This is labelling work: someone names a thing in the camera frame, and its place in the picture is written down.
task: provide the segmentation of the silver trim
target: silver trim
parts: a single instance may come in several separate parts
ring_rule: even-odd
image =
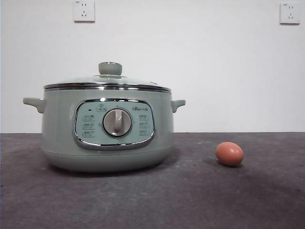
[[[119,64],[119,63],[116,63],[116,62],[101,62],[101,63]]]
[[[45,92],[51,91],[62,91],[62,90],[121,90],[121,91],[145,91],[145,92],[161,92],[161,93],[169,93],[172,94],[171,91],[158,90],[158,89],[149,89],[149,88],[136,88],[136,87],[104,87],[104,86],[96,86],[96,87],[58,87],[58,88],[49,88],[44,89]]]
[[[152,123],[153,123],[153,131],[152,134],[145,140],[140,141],[140,142],[135,142],[135,143],[127,143],[127,144],[95,144],[95,143],[90,143],[82,140],[76,133],[76,121],[77,121],[77,114],[78,110],[81,105],[84,103],[91,103],[91,102],[109,102],[109,101],[120,101],[120,102],[133,102],[133,103],[142,103],[146,104],[149,106],[149,108],[152,111]],[[86,148],[86,149],[96,149],[96,150],[120,150],[120,149],[134,149],[134,148],[139,148],[148,145],[152,138],[154,137],[156,132],[156,125],[155,125],[155,120],[154,120],[154,112],[152,106],[145,100],[134,100],[134,99],[125,99],[125,98],[116,98],[116,99],[109,99],[109,98],[103,98],[102,99],[89,99],[89,100],[84,100],[80,102],[75,110],[74,113],[74,118],[73,118],[73,128],[72,128],[72,134],[74,137],[74,140],[76,141],[76,144],[78,144],[80,147]]]
[[[167,87],[160,87],[155,85],[145,85],[145,84],[125,84],[125,83],[55,83],[45,85],[43,88],[47,89],[57,89],[57,88],[73,88],[76,90],[77,87],[109,87],[109,88],[136,88],[136,89],[152,89],[170,92],[171,89]]]

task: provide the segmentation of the wall outlet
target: wall outlet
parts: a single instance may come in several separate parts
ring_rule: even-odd
[[[281,3],[280,23],[281,24],[300,24],[301,22],[301,3],[287,2]]]
[[[94,0],[74,0],[73,20],[74,22],[95,21]]]

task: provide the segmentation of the glass lid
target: glass lid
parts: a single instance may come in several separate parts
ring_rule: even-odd
[[[165,91],[171,90],[166,87],[159,86],[154,82],[143,81],[133,79],[125,76],[121,76],[122,65],[115,62],[102,62],[99,64],[100,75],[94,75],[91,77],[82,77],[72,80],[61,81],[59,83],[48,84],[43,88],[48,90],[69,90],[69,89],[91,89],[96,87],[108,88],[108,89],[147,89],[148,91]]]

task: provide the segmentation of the pot handle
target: pot handle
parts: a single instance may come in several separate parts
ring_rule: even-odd
[[[46,101],[44,99],[23,98],[23,103],[26,104],[26,105],[35,106],[39,113],[41,113],[41,114],[44,113],[44,108],[46,106]]]
[[[173,113],[176,113],[177,108],[185,105],[185,100],[173,100],[172,101],[172,110]]]

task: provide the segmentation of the stainless steel rim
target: stainless steel rim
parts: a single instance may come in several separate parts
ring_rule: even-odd
[[[62,90],[120,90],[120,91],[146,91],[146,92],[161,92],[161,93],[171,93],[171,90],[160,90],[160,89],[152,89],[152,88],[139,88],[139,87],[121,87],[121,86],[76,86],[76,87],[57,87],[57,88],[45,88],[45,92],[50,91],[62,91]]]
[[[43,88],[46,89],[57,89],[57,88],[72,88],[75,90],[77,87],[111,87],[111,88],[138,88],[138,89],[153,89],[165,92],[170,92],[171,89],[167,87],[160,87],[154,85],[144,85],[144,84],[123,84],[123,83],[56,83],[45,85]]]
[[[107,64],[119,64],[117,62],[102,62],[102,63],[107,63]]]

